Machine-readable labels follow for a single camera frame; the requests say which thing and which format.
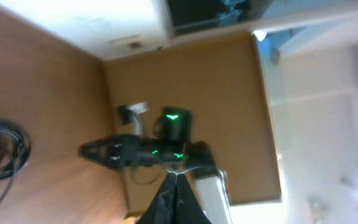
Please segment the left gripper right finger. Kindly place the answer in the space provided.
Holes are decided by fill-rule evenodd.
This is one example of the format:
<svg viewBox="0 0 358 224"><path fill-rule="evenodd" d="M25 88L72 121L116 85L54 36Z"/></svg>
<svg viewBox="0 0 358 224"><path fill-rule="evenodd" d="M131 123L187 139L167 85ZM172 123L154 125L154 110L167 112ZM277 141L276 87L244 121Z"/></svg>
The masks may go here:
<svg viewBox="0 0 358 224"><path fill-rule="evenodd" d="M176 224L211 224L184 174L177 176L175 203Z"/></svg>

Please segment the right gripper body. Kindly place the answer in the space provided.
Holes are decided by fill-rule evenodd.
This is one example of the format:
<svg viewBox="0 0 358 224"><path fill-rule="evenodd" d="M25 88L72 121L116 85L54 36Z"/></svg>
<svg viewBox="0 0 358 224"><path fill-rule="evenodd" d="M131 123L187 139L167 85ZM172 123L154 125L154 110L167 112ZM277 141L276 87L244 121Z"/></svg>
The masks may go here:
<svg viewBox="0 0 358 224"><path fill-rule="evenodd" d="M104 139L108 154L105 156L107 167L124 170L126 167L150 167L160 163L166 141L140 138L132 134L121 134Z"/></svg>

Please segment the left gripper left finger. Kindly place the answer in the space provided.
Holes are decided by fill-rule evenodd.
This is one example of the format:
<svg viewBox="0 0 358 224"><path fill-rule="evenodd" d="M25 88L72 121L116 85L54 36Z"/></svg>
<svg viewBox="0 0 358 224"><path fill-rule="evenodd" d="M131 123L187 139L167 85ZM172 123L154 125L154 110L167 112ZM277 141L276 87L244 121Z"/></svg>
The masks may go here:
<svg viewBox="0 0 358 224"><path fill-rule="evenodd" d="M176 219L176 175L168 173L136 224L173 224Z"/></svg>

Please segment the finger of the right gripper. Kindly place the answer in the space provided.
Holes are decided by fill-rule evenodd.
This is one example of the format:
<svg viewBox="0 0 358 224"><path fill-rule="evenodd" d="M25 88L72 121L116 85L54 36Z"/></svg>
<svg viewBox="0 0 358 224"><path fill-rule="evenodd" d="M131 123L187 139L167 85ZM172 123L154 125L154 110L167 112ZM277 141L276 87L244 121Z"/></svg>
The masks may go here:
<svg viewBox="0 0 358 224"><path fill-rule="evenodd" d="M118 136L97 139L82 144L78 149L78 153L81 156L88 154L97 154L100 156L114 156L116 155L115 145L119 142L120 140Z"/></svg>
<svg viewBox="0 0 358 224"><path fill-rule="evenodd" d="M113 171L122 171L123 170L123 165L121 162L121 158L115 157L115 156L108 156L108 157L103 157L103 156L95 156L95 155L90 155L90 156L86 156L85 159L91 161L91 162L95 162L105 168L108 168L110 170Z"/></svg>

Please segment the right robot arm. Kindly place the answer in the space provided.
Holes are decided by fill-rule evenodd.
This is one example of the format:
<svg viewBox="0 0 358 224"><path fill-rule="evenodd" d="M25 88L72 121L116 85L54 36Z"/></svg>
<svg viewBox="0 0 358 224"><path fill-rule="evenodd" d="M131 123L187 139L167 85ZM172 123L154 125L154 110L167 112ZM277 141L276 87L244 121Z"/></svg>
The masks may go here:
<svg viewBox="0 0 358 224"><path fill-rule="evenodd" d="M191 171L217 174L221 180L226 175L215 164L206 142L191 141L191 111L164 107L153 126L155 136L149 138L138 111L129 105L121 105L117 110L123 124L134 124L134 132L82 144L78 150L80 157L115 172L162 166L167 175L138 223L210 223L185 174Z"/></svg>

